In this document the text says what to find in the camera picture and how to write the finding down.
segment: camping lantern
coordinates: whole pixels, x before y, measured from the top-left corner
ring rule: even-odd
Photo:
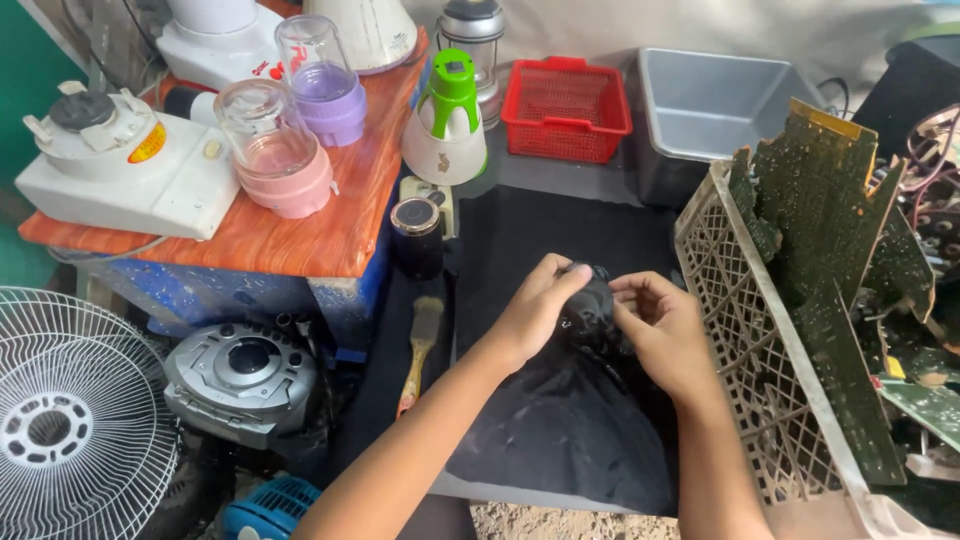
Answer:
[[[496,81],[496,43],[506,28],[503,9],[494,0],[450,0],[437,19],[437,47],[460,49],[473,59],[477,103],[488,131],[500,121],[503,95]],[[441,43],[441,36],[446,45]]]

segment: blue fan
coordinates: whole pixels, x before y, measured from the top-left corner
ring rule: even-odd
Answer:
[[[250,527],[260,538],[287,540],[320,493],[303,479],[283,477],[270,480],[243,501],[227,506],[224,512],[227,539],[236,540],[242,528]]]

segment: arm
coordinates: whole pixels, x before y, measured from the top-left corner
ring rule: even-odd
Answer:
[[[393,539],[413,514],[493,390],[538,353],[560,309],[590,279],[547,256],[489,332],[324,491],[291,540]]]
[[[730,405],[707,348],[696,299],[654,272],[610,283],[616,325],[673,399],[680,430],[684,540],[773,540]]]

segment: electric fan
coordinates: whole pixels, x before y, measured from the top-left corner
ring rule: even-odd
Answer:
[[[0,287],[0,538],[136,536],[177,465],[162,373],[113,313]]]

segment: paintbrush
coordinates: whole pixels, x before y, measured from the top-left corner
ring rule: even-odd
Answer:
[[[440,332],[440,318],[444,315],[444,301],[439,298],[421,296],[414,302],[414,324],[410,329],[410,348],[413,361],[410,373],[400,393],[400,403],[396,408],[396,418],[414,406],[420,398],[420,375],[426,356],[437,343]]]

